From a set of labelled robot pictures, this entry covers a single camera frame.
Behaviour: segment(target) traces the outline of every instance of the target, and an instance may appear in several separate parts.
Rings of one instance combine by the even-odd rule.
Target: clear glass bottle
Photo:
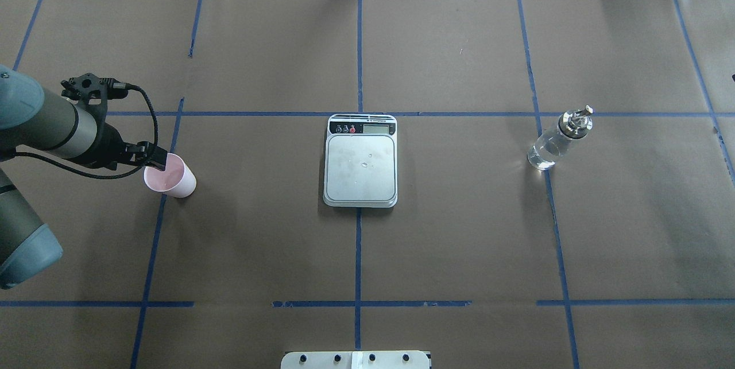
[[[562,113],[559,121],[544,131],[528,150],[528,162],[538,170],[554,167],[593,128],[593,119],[590,116],[594,112],[590,105],[586,105],[583,110]]]

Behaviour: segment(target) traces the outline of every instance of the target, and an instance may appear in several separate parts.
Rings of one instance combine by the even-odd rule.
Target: scale weighing platform
[[[329,117],[324,202],[332,207],[389,208],[399,200],[397,123],[390,115]]]

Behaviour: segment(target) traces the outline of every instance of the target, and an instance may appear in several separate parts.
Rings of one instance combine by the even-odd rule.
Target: blue painter's tape
[[[525,26],[525,16],[523,14],[523,0],[518,1],[518,15],[520,16],[520,30],[523,34],[523,48],[525,49],[525,63],[528,69],[528,83],[531,85],[531,99],[533,100],[533,111],[536,114],[536,133],[541,136],[541,111],[539,109],[538,96],[536,94],[536,81],[533,78],[533,68],[531,68],[531,49],[528,46],[528,32]],[[554,236],[556,238],[556,262],[559,266],[559,277],[562,281],[562,295],[564,296],[564,311],[567,317],[567,331],[569,335],[569,344],[572,353],[572,364],[575,369],[579,369],[579,357],[577,353],[577,336],[574,333],[574,322],[572,320],[572,307],[569,304],[569,289],[567,288],[567,273],[564,269],[564,254],[562,252],[562,239],[559,236],[559,223],[556,220],[556,206],[554,205],[554,191],[551,188],[551,178],[549,172],[544,171],[546,179],[546,194],[551,205],[551,215],[554,218]]]
[[[196,30],[199,28],[199,14],[202,13],[202,0],[196,3],[196,13],[194,14],[194,26],[191,29],[191,46],[189,46],[189,57],[194,57],[194,42],[196,41]]]
[[[572,300],[572,306],[708,306],[733,305],[735,298],[619,298]],[[536,306],[564,306],[562,300],[540,300]]]
[[[531,49],[528,47],[528,32],[525,28],[525,15],[523,14],[523,0],[518,1],[518,15],[520,16],[520,31],[523,34],[523,49],[525,50],[525,66],[528,71],[528,84],[531,85],[531,100],[533,100],[533,111],[539,115],[539,100],[536,97],[536,80],[533,78],[533,68],[531,68]],[[541,135],[541,118],[536,116],[536,131]]]
[[[194,307],[193,301],[149,301],[148,307]]]
[[[173,117],[178,115],[176,111],[156,111],[157,117]],[[115,117],[150,117],[148,111],[108,111],[107,116]]]
[[[362,208],[355,209],[355,350],[362,348]]]
[[[704,78],[702,76],[702,71],[699,68],[699,62],[697,61],[697,56],[694,53],[694,48],[691,47],[691,40],[690,36],[688,36],[687,31],[687,24],[684,23],[684,18],[682,16],[682,9],[679,6],[679,0],[674,0],[674,7],[676,10],[676,16],[679,19],[679,25],[682,27],[682,33],[684,36],[684,41],[687,43],[687,49],[690,53],[691,62],[694,64],[695,72],[697,73],[697,79],[699,80],[699,85],[702,89],[702,94],[704,94],[704,100],[707,104],[707,110],[709,110],[709,115],[712,117],[712,123],[714,124],[714,128],[717,130],[717,137],[719,139],[719,149],[722,151],[722,156],[725,158],[725,165],[727,166],[728,173],[730,174],[730,181],[732,181],[733,185],[735,185],[735,170],[733,170],[733,162],[730,159],[730,153],[728,152],[728,147],[725,144],[724,139],[722,139],[722,130],[719,129],[719,123],[717,122],[717,117],[714,113],[714,108],[712,107],[712,101],[709,97],[709,91],[707,90],[707,85],[704,83]]]
[[[331,300],[307,300],[307,301],[274,301],[273,308],[287,309],[291,307],[354,307],[355,302],[352,300],[331,301]]]
[[[363,300],[363,307],[467,307],[471,300],[397,300],[371,301]]]
[[[171,138],[171,153],[176,149],[176,140],[179,136],[179,126],[181,125],[181,114],[184,111],[184,99],[179,100],[179,109],[176,110],[176,123],[173,126],[173,137]],[[161,236],[161,228],[163,227],[163,210],[166,206],[166,194],[161,196],[158,204],[158,215],[156,218],[156,228],[153,234],[153,244],[150,247],[150,258],[148,261],[148,272],[145,275],[145,287],[142,293],[142,305],[140,306],[140,314],[138,315],[138,326],[136,330],[136,342],[133,344],[133,353],[130,358],[130,369],[136,369],[138,353],[140,352],[140,341],[142,340],[142,330],[145,326],[145,314],[149,307],[150,284],[153,282],[153,270],[156,264],[156,255],[158,253],[158,241]]]
[[[394,117],[535,117],[535,112],[386,112]]]
[[[351,114],[352,112],[279,112],[279,111],[186,111],[187,117],[329,117],[334,114]]]
[[[0,301],[0,307],[140,307],[139,301]]]
[[[33,24],[36,23],[38,11],[40,10],[42,3],[44,3],[44,0],[38,0],[36,2],[36,7],[33,10],[33,14],[31,15],[31,21],[28,23],[28,28],[26,29],[26,35],[23,36],[23,42],[21,42],[21,48],[18,50],[18,56],[16,56],[16,63],[13,65],[14,71],[17,71],[18,66],[21,65],[21,58],[23,58],[23,53],[26,51],[26,43],[28,43],[28,39],[29,37],[31,37],[31,31],[33,30]]]
[[[349,300],[274,301],[273,308],[289,307],[355,307]],[[471,300],[360,300],[360,307],[467,307]]]
[[[630,118],[709,118],[705,112],[595,112],[595,117]]]
[[[362,0],[357,0],[357,112],[362,111]]]

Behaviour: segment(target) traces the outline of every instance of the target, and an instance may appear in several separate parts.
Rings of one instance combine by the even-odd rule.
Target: spray nozzle
[[[590,116],[595,113],[590,105],[585,105],[581,110],[569,110],[559,118],[559,128],[570,138],[581,138],[593,128],[593,120]]]

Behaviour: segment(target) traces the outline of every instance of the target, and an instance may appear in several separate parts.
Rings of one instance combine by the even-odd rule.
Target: paper cup
[[[145,167],[142,179],[148,188],[167,196],[183,199],[194,192],[196,177],[191,173],[184,160],[176,154],[166,157],[166,170],[159,171],[153,167]]]

